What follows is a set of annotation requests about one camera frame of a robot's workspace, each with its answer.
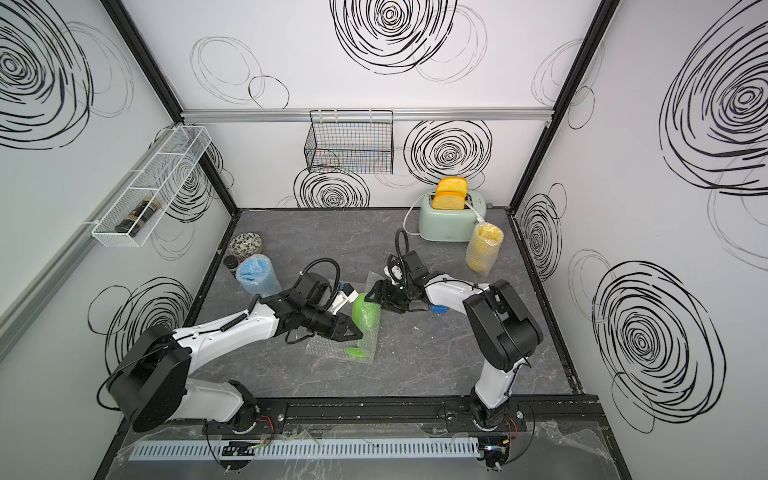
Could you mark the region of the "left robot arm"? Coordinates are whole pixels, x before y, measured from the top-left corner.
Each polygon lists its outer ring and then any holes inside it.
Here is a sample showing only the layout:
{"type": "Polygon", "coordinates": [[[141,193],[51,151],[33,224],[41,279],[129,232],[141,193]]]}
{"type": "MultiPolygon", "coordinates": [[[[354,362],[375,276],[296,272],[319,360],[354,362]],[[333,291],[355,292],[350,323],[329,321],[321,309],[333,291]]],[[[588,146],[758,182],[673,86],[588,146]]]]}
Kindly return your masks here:
{"type": "Polygon", "coordinates": [[[247,434],[262,418],[251,392],[239,381],[203,381],[192,373],[241,347],[299,328],[336,342],[360,340],[362,330],[342,311],[358,296],[348,284],[309,272],[292,287],[268,297],[256,295],[246,309],[218,320],[177,330],[153,326],[102,388],[137,433],[172,420],[204,420],[247,434]]]}

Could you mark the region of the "green plastic wine glass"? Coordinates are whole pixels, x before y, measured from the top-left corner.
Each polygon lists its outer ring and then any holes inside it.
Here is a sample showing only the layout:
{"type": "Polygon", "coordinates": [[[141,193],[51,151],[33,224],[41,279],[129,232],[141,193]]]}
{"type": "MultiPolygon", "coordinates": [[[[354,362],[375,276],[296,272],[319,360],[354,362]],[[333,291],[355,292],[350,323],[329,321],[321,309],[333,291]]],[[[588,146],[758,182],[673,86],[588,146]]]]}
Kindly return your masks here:
{"type": "Polygon", "coordinates": [[[356,298],[352,308],[352,319],[361,330],[363,337],[355,346],[345,349],[345,353],[352,360],[366,363],[373,361],[378,346],[381,314],[380,303],[369,302],[364,295],[356,298]]]}

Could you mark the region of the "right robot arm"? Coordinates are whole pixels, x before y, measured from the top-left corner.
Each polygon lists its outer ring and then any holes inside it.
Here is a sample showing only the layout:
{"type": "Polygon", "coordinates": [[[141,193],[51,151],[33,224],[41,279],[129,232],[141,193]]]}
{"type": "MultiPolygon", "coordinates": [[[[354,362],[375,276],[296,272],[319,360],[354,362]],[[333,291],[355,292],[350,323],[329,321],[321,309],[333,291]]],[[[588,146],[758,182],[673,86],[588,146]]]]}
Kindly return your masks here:
{"type": "Polygon", "coordinates": [[[385,273],[386,278],[367,292],[366,301],[400,314],[422,302],[467,317],[484,357],[469,408],[478,427],[496,427],[506,416],[520,369],[530,364],[543,341],[541,327],[516,290],[506,280],[477,283],[431,272],[414,251],[390,256],[385,273]]]}

